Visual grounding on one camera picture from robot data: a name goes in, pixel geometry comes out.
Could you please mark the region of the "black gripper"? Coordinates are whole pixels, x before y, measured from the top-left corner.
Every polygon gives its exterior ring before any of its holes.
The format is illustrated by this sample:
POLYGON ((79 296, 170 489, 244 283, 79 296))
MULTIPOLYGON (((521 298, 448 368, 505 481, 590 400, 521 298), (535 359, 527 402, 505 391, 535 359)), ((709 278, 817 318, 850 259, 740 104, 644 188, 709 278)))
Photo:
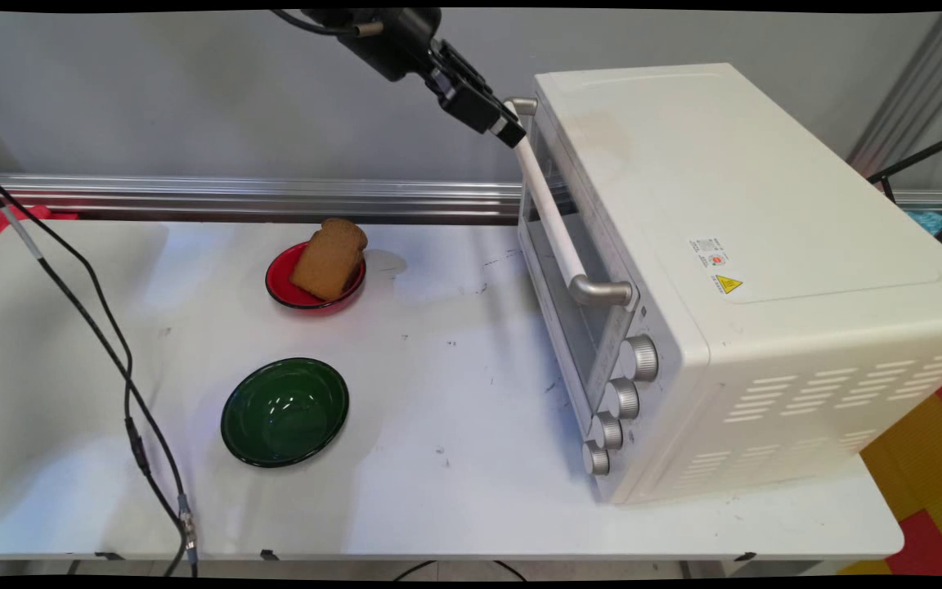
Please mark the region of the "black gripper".
POLYGON ((485 78, 444 38, 435 38, 441 8, 303 8, 329 29, 369 29, 339 39, 389 82, 407 74, 427 79, 442 110, 479 134, 490 132, 509 148, 526 137, 515 113, 500 103, 485 78))

